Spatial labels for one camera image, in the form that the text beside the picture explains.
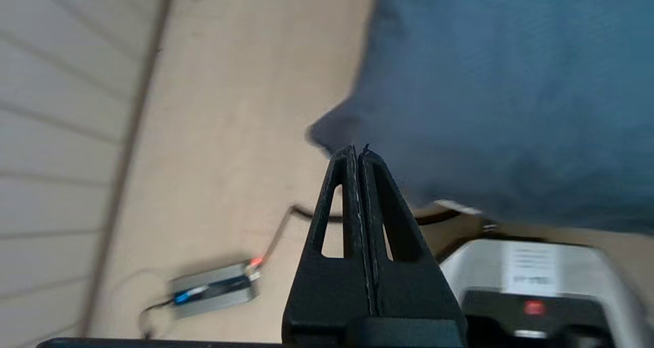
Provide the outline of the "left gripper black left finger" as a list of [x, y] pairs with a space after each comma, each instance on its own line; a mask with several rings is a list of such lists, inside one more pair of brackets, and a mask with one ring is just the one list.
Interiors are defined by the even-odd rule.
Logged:
[[[322, 254], [330, 209], [342, 187], [342, 258]], [[330, 159], [282, 317], [282, 342], [340, 346], [346, 325], [371, 313], [357, 153], [353, 146]]]

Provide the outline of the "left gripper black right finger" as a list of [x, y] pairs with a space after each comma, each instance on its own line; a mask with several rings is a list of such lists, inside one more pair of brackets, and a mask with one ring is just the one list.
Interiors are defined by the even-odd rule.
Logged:
[[358, 169], [370, 274], [370, 316], [358, 320], [358, 343], [466, 346], [465, 316], [385, 162], [364, 148]]

